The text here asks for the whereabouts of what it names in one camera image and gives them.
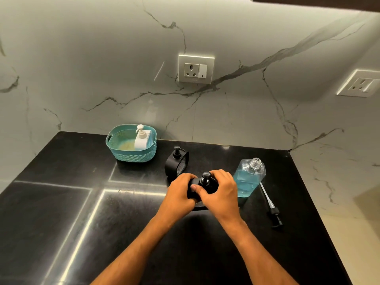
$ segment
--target electrical outlet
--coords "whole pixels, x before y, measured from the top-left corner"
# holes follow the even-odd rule
[[[214,57],[178,55],[178,81],[210,84],[214,61]]]
[[[198,78],[199,64],[185,63],[185,77]]]
[[[337,95],[369,97],[380,88],[380,71],[356,69],[341,86]]]

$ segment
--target forearm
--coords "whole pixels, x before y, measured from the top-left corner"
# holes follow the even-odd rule
[[[171,226],[157,217],[152,218],[140,235],[91,284],[138,284],[150,253]]]
[[[254,285],[297,284],[262,246],[243,220],[222,223],[222,226],[239,250]]]

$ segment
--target marble wall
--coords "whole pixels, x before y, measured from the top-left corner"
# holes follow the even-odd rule
[[[380,225],[380,93],[335,95],[354,68],[380,69],[379,37],[380,15],[352,10],[2,0],[0,191],[59,130],[143,123],[163,139],[292,149],[321,216]],[[211,85],[178,83],[178,54],[214,56]]]

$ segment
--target bottle mouth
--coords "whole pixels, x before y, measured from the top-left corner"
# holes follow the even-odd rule
[[[252,169],[260,169],[261,167],[261,160],[259,158],[253,158],[252,161],[249,163],[249,166],[252,168]]]

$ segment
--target person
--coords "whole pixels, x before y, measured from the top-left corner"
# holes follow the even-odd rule
[[[297,282],[260,244],[242,220],[238,207],[238,189],[229,172],[213,170],[219,183],[218,190],[208,194],[198,185],[192,189],[219,221],[239,250],[254,285],[296,285]],[[91,283],[92,285],[139,284],[150,253],[182,217],[190,213],[195,200],[187,198],[187,186],[193,174],[181,174],[174,180],[159,207],[140,235]]]

